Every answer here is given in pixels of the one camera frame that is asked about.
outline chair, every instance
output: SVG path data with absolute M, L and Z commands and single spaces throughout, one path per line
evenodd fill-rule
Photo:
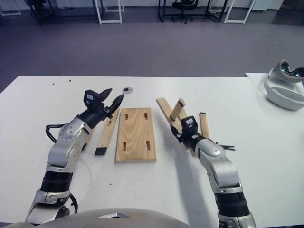
M 187 24 L 187 18 L 184 15 L 184 11 L 194 10 L 198 6 L 198 2 L 199 0 L 180 0 L 180 2 L 177 2 L 177 0 L 175 0 L 175 2 L 172 3 L 172 6 L 178 10 L 181 10 L 181 14 L 177 16 L 181 18 L 181 21 L 185 20 L 185 24 Z
M 30 7 L 31 16 L 35 18 L 38 24 L 40 24 L 44 19 L 55 15 L 53 7 L 48 1 L 50 10 L 45 8 L 43 3 L 46 3 L 46 0 L 24 0 L 25 3 Z

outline vr headset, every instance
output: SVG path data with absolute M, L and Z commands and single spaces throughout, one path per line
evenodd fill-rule
M 304 107 L 304 67 L 290 70 L 287 60 L 282 59 L 264 82 L 267 98 L 278 106 L 290 110 Z

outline white table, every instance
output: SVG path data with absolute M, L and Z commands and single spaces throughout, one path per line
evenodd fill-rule
M 266 100 L 267 91 L 264 88 L 264 81 L 268 74 L 246 73 L 246 75 L 257 86 L 256 95 L 261 98 L 259 99 L 261 102 L 261 107 L 271 106 L 271 108 L 267 109 L 269 114 L 276 118 L 277 121 L 281 121 L 283 119 L 289 125 L 289 127 L 301 137 L 302 141 L 304 141 L 304 108 L 298 111 L 291 111 L 269 102 Z M 303 86 L 301 84 L 296 84 L 296 86 L 300 94 L 304 96 Z
M 187 113 L 197 120 L 199 112 L 207 113 L 212 139 L 236 147 L 228 157 L 239 171 L 256 224 L 304 223 L 303 121 L 297 123 L 295 132 L 289 116 L 276 114 L 244 77 L 19 76 L 0 94 L 0 221 L 25 219 L 53 144 L 45 126 L 66 123 L 81 113 L 87 89 L 101 92 L 113 88 L 110 104 L 126 86 L 134 92 L 124 97 L 122 107 L 152 108 L 157 162 L 114 164 L 118 125 L 107 154 L 95 157 L 104 125 L 100 123 L 71 184 L 80 212 L 143 208 L 195 228 L 218 227 L 206 171 L 173 138 L 155 102 L 157 97 L 166 97 L 174 106 L 182 97 Z

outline wooden stick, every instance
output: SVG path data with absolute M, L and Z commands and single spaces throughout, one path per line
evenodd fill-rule
M 170 115 L 172 113 L 172 109 L 168 104 L 166 98 L 158 98 L 156 102 L 161 109 L 163 115 L 166 117 L 169 124 L 177 129 L 179 133 L 181 133 L 181 122 L 178 119 L 172 120 Z
M 172 120 L 175 120 L 176 117 L 177 117 L 177 116 L 180 114 L 180 112 L 183 110 L 183 107 L 184 107 L 185 105 L 186 105 L 185 101 L 184 101 L 182 98 L 180 98 L 180 99 L 178 100 L 178 102 L 176 103 L 176 105 L 175 105 L 175 107 L 174 107 L 172 113 L 170 114 L 170 118 L 171 118 Z
M 166 98 L 158 98 L 156 99 L 156 102 L 159 106 L 159 108 L 161 109 L 163 115 L 166 117 L 168 123 L 170 124 L 170 126 L 173 126 L 176 128 L 176 130 L 181 133 L 182 131 L 182 127 L 181 127 L 181 122 L 180 122 L 180 118 L 186 118 L 187 117 L 187 113 L 186 111 L 183 109 L 183 111 L 181 112 L 181 115 L 178 119 L 172 120 L 170 117 L 170 114 L 172 113 L 172 109 L 170 107 L 170 105 L 168 104 Z M 187 150 L 190 150 L 192 156 L 195 155 L 195 152 L 191 149 L 186 147 Z
M 200 132 L 203 137 L 210 138 L 207 115 L 206 113 L 199 113 L 199 121 L 200 121 Z
M 112 138 L 118 113 L 119 113 L 119 108 L 113 113 L 112 119 L 107 118 L 103 132 L 101 133 L 100 136 L 100 141 L 95 151 L 95 155 L 105 155 L 106 150 L 108 149 Z

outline metal washer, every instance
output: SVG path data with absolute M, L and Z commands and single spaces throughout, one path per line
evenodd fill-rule
M 131 87 L 123 88 L 123 93 L 124 94 L 131 94 L 131 93 L 133 93 L 133 89 Z

